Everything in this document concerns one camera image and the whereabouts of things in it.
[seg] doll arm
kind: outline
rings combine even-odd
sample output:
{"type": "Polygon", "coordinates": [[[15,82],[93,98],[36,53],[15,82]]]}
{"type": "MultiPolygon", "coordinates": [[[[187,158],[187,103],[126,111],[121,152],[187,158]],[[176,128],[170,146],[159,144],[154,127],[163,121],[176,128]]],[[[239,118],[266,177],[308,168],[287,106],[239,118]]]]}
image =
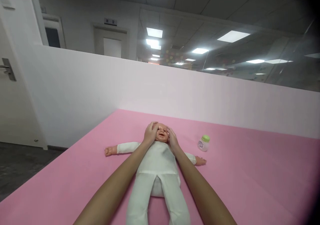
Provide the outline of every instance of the doll arm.
{"type": "Polygon", "coordinates": [[[118,153],[132,153],[134,150],[139,147],[141,143],[138,142],[130,142],[130,143],[121,143],[117,146],[117,154],[118,153]]]}
{"type": "Polygon", "coordinates": [[[195,166],[202,166],[205,165],[207,163],[207,160],[200,158],[198,156],[194,156],[190,153],[185,153],[187,155],[187,157],[189,158],[189,160],[192,162],[193,165],[195,166]]]}
{"type": "Polygon", "coordinates": [[[130,143],[121,143],[119,145],[113,147],[106,147],[104,150],[104,155],[106,157],[110,155],[115,155],[119,153],[132,153],[137,147],[140,145],[138,142],[130,142],[130,143]]]}

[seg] doorway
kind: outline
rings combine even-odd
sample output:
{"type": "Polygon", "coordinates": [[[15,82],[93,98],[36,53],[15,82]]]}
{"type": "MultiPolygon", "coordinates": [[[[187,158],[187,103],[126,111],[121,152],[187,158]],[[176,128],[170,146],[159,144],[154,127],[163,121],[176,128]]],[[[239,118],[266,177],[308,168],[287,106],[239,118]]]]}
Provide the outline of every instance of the doorway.
{"type": "Polygon", "coordinates": [[[66,48],[61,19],[58,16],[42,14],[50,47],[66,48]]]}
{"type": "Polygon", "coordinates": [[[128,59],[127,31],[109,26],[94,26],[95,53],[128,59]]]}

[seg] white doll outfit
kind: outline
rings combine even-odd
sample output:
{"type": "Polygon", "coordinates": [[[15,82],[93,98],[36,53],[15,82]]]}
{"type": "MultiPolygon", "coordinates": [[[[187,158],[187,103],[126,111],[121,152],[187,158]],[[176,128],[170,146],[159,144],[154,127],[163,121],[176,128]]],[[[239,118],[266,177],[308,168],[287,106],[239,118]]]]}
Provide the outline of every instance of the white doll outfit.
{"type": "MultiPolygon", "coordinates": [[[[140,143],[122,143],[117,153],[133,152],[140,143]]],[[[194,155],[186,153],[193,164],[194,155]]],[[[126,225],[148,225],[150,196],[164,197],[170,225],[190,225],[190,214],[180,189],[175,156],[166,143],[154,141],[143,157],[136,174],[126,215],[126,225]]]]}

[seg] baby doll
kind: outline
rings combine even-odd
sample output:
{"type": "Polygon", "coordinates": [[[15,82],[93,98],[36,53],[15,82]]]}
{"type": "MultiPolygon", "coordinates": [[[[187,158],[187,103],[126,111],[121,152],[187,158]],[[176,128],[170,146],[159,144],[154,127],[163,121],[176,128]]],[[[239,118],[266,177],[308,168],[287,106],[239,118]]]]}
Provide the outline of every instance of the baby doll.
{"type": "MultiPolygon", "coordinates": [[[[170,150],[167,126],[158,123],[156,139],[142,159],[133,185],[127,208],[127,225],[148,224],[148,204],[150,196],[164,197],[170,214],[170,225],[189,225],[190,214],[180,190],[180,178],[175,156],[170,150]]],[[[107,147],[105,156],[118,153],[131,153],[140,143],[129,142],[107,147]]],[[[201,166],[206,160],[185,153],[190,161],[201,166]]]]}

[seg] exit sign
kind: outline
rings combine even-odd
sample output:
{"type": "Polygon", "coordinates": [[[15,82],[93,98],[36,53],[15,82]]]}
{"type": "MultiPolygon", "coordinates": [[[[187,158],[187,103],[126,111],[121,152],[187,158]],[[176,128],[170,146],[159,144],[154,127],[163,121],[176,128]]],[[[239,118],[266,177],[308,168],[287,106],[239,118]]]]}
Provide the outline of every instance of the exit sign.
{"type": "Polygon", "coordinates": [[[104,19],[104,24],[116,26],[117,25],[117,20],[112,19],[112,18],[105,18],[104,19]]]}

